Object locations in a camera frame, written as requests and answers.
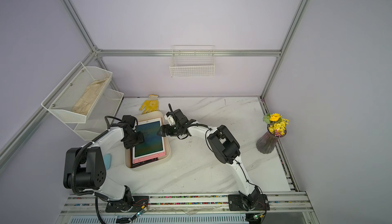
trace mesh shelf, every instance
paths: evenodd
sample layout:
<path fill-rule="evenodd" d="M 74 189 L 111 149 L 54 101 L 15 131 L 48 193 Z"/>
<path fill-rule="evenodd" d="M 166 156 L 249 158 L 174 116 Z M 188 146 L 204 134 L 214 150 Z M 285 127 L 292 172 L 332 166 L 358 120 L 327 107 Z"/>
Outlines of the mesh shelf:
<path fill-rule="evenodd" d="M 211 77 L 215 74 L 214 50 L 173 50 L 170 73 L 173 78 Z"/>
<path fill-rule="evenodd" d="M 83 115 L 72 112 L 73 106 L 83 95 L 87 86 L 95 80 L 104 80 L 106 78 L 107 80 L 103 84 L 102 90 L 97 95 L 95 102 L 92 104 L 87 114 Z M 83 66 L 75 78 L 71 80 L 68 86 L 60 93 L 60 95 L 54 100 L 49 108 L 45 107 L 43 103 L 42 106 L 63 123 L 86 123 L 91 115 L 91 112 L 94 110 L 97 101 L 102 96 L 111 79 L 112 72 L 100 69 L 98 67 Z"/>
<path fill-rule="evenodd" d="M 74 132 L 86 141 L 91 141 L 103 133 L 107 129 L 105 116 L 115 116 L 123 96 L 124 93 L 106 89 L 86 123 L 77 124 Z"/>

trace vase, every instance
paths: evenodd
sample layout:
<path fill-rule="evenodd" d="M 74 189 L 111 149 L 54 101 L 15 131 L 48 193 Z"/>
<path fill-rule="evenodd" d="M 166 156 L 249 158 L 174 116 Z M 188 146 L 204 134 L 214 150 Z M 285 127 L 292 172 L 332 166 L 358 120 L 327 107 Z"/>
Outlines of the vase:
<path fill-rule="evenodd" d="M 256 148 L 257 150 L 259 150 L 259 152 L 264 153 L 264 154 L 268 154 L 271 153 L 275 146 L 276 143 L 279 139 L 279 137 L 273 135 L 271 132 L 269 132 L 268 128 L 270 125 L 267 126 L 267 132 L 264 133 L 264 135 L 262 136 L 262 138 L 258 139 L 256 142 Z"/>

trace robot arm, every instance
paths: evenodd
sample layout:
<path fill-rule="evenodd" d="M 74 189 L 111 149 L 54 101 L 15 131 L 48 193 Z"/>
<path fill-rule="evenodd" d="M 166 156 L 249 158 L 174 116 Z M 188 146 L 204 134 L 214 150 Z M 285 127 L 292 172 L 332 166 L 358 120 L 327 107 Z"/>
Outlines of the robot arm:
<path fill-rule="evenodd" d="M 199 124 L 194 119 L 188 120 L 180 109 L 173 111 L 170 104 L 169 109 L 170 112 L 165 115 L 169 124 L 161 126 L 158 135 L 163 137 L 166 135 L 196 136 L 205 139 L 206 143 L 208 141 L 211 146 L 210 150 L 215 154 L 215 157 L 232 170 L 240 194 L 240 202 L 237 202 L 236 205 L 246 211 L 253 210 L 258 204 L 259 198 L 263 198 L 263 196 L 243 167 L 239 144 L 228 128 L 224 125 L 209 127 L 205 124 Z"/>
<path fill-rule="evenodd" d="M 76 195 L 91 194 L 100 197 L 117 208 L 117 212 L 127 212 L 133 206 L 129 187 L 120 185 L 106 175 L 103 155 L 117 142 L 131 148 L 144 142 L 143 135 L 136 132 L 137 119 L 125 115 L 119 123 L 109 124 L 106 116 L 107 130 L 94 138 L 82 148 L 71 148 L 66 153 L 63 184 L 72 189 Z"/>

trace white marble surface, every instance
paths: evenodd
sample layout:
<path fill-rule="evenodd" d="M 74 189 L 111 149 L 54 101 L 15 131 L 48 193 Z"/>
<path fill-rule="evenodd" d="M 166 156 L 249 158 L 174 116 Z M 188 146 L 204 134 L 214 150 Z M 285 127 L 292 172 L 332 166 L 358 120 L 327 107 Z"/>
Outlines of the white marble surface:
<path fill-rule="evenodd" d="M 125 98 L 117 113 L 141 114 L 139 108 L 145 98 Z M 252 181 L 263 192 L 289 192 L 285 173 L 276 149 L 262 154 L 256 149 L 256 141 L 267 131 L 263 112 L 256 97 L 230 98 L 159 98 L 163 114 L 181 109 L 188 119 L 200 123 L 225 125 L 240 144 L 242 161 Z M 202 138 L 184 140 L 169 137 L 172 157 L 166 163 L 135 172 L 124 164 L 124 147 L 118 143 L 112 154 L 108 176 L 130 187 L 133 193 L 211 193 L 237 192 L 238 187 L 228 166 L 220 163 L 209 151 Z"/>

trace black cable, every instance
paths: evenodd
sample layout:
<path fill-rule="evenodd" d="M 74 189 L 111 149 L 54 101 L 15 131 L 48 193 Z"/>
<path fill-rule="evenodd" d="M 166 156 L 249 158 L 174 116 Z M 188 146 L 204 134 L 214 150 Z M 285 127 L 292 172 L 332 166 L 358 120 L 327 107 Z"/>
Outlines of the black cable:
<path fill-rule="evenodd" d="M 184 127 L 184 129 L 180 132 L 181 135 L 185 134 L 185 131 L 189 128 L 189 127 L 193 127 L 193 126 L 203 126 L 205 128 L 208 128 L 208 125 L 205 124 L 190 124 L 186 127 Z"/>
<path fill-rule="evenodd" d="M 86 150 L 86 148 L 88 148 L 89 146 L 91 146 L 93 142 L 89 142 L 86 145 L 84 145 L 81 149 L 79 149 L 78 153 L 76 154 L 76 157 L 74 159 L 74 163 L 72 165 L 72 169 L 71 169 L 71 189 L 72 192 L 75 195 L 81 196 L 81 195 L 86 195 L 86 194 L 93 194 L 94 191 L 84 191 L 81 192 L 76 188 L 76 170 L 78 169 L 79 165 L 80 165 L 80 160 L 82 157 L 83 152 Z"/>
<path fill-rule="evenodd" d="M 113 116 L 109 116 L 109 115 L 108 115 L 108 116 L 105 116 L 105 122 L 106 122 L 107 129 L 110 129 L 110 123 L 109 123 L 108 118 L 117 119 L 118 121 L 122 121 L 121 119 L 116 118 L 116 117 L 113 117 Z"/>
<path fill-rule="evenodd" d="M 249 182 L 248 178 L 246 178 L 245 171 L 243 170 L 241 164 L 240 164 L 235 158 L 223 157 L 223 156 L 221 156 L 221 155 L 215 153 L 215 152 L 210 148 L 210 146 L 208 145 L 208 141 L 207 141 L 207 132 L 208 132 L 208 131 L 211 131 L 211 130 L 212 130 L 211 128 L 208 128 L 208 130 L 205 132 L 205 143 L 207 144 L 208 149 L 209 149 L 211 152 L 213 152 L 215 155 L 218 155 L 219 157 L 222 157 L 222 158 L 225 158 L 225 159 L 233 159 L 234 161 L 236 161 L 237 164 L 239 165 L 239 167 L 241 168 L 242 173 L 244 174 L 244 177 L 245 177 L 246 182 L 249 183 L 249 184 L 251 184 L 251 185 L 253 185 L 253 186 L 255 186 L 255 187 L 257 187 L 257 188 L 260 190 L 260 192 L 262 193 L 262 197 L 263 197 L 264 203 L 266 203 L 266 202 L 265 202 L 265 197 L 264 197 L 264 194 L 263 194 L 262 189 L 261 189 L 259 186 L 257 186 L 256 184 L 253 184 L 253 183 L 250 183 L 250 182 Z M 264 210 L 264 214 L 263 214 L 264 217 L 263 217 L 262 222 L 264 221 L 265 217 L 267 216 L 267 206 L 266 206 L 266 205 L 265 205 L 264 209 L 265 209 L 265 210 Z"/>
<path fill-rule="evenodd" d="M 95 197 L 95 211 L 97 212 L 97 217 L 98 217 L 99 222 L 100 222 L 101 224 L 106 224 L 106 223 L 102 220 L 101 215 L 99 214 L 99 210 L 98 210 L 98 196 Z"/>
<path fill-rule="evenodd" d="M 179 136 L 177 136 L 177 138 L 180 139 L 180 140 L 183 140 L 183 139 L 185 139 L 187 137 L 188 137 L 188 135 L 186 137 L 184 137 L 184 138 L 179 138 Z"/>

